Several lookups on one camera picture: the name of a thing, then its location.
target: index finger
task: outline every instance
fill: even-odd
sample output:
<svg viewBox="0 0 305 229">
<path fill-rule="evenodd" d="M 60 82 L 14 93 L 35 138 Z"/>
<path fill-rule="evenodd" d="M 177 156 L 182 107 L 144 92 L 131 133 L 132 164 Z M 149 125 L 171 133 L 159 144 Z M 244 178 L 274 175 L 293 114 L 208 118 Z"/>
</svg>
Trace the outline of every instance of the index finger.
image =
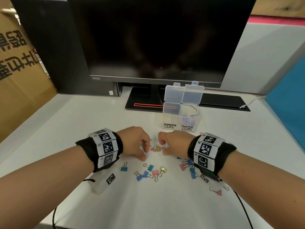
<svg viewBox="0 0 305 229">
<path fill-rule="evenodd" d="M 158 133 L 158 141 L 161 145 L 164 145 L 167 141 L 167 133 L 166 132 L 159 132 Z"/>
<path fill-rule="evenodd" d="M 144 143 L 145 152 L 148 152 L 150 148 L 150 137 L 144 130 L 142 132 L 142 141 Z"/>
</svg>

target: hand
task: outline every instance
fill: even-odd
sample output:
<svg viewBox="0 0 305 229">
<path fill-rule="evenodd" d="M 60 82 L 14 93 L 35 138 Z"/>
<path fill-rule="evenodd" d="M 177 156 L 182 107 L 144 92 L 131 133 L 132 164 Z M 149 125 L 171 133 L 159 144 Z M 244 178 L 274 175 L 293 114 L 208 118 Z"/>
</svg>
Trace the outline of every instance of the hand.
<svg viewBox="0 0 305 229">
<path fill-rule="evenodd" d="M 188 149 L 194 135 L 185 131 L 175 130 L 173 132 L 159 132 L 158 140 L 161 145 L 168 143 L 169 148 L 163 151 L 164 155 L 174 155 L 182 159 L 188 158 Z"/>
<path fill-rule="evenodd" d="M 140 149 L 144 143 L 145 152 L 149 151 L 150 138 L 141 127 L 129 127 L 116 132 L 123 142 L 123 154 L 134 155 L 140 161 L 146 160 L 145 153 Z"/>
</svg>

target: electronic device on wrist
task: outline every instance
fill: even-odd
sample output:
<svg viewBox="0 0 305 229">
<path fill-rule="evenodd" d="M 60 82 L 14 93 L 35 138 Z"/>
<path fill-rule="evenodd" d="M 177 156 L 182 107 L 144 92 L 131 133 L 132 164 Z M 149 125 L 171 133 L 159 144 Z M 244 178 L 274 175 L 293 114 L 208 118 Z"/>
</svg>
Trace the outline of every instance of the electronic device on wrist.
<svg viewBox="0 0 305 229">
<path fill-rule="evenodd" d="M 118 134 L 104 128 L 90 133 L 88 138 L 76 142 L 94 163 L 94 171 L 108 169 L 119 159 L 123 152 L 123 143 Z"/>
<path fill-rule="evenodd" d="M 190 143 L 188 156 L 200 168 L 203 175 L 206 170 L 209 174 L 217 177 L 228 155 L 235 151 L 236 147 L 225 142 L 223 138 L 210 133 L 197 136 Z"/>
</svg>

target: open lid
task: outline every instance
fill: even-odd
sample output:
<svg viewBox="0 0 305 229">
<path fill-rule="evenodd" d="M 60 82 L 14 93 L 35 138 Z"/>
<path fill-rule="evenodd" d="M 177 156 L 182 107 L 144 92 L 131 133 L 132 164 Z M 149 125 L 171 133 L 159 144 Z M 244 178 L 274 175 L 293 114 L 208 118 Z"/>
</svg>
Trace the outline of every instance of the open lid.
<svg viewBox="0 0 305 229">
<path fill-rule="evenodd" d="M 186 84 L 181 87 L 180 83 L 174 83 L 173 86 L 165 87 L 164 101 L 180 104 L 200 104 L 204 86 L 198 85 L 198 81 L 192 84 Z"/>
</svg>

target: blue partition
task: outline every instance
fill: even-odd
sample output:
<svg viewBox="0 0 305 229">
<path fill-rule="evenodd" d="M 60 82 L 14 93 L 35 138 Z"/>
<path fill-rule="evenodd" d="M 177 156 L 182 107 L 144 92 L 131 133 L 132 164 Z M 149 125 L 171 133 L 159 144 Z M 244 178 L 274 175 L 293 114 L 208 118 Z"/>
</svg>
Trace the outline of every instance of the blue partition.
<svg viewBox="0 0 305 229">
<path fill-rule="evenodd" d="M 305 150 L 305 56 L 265 100 Z"/>
</svg>

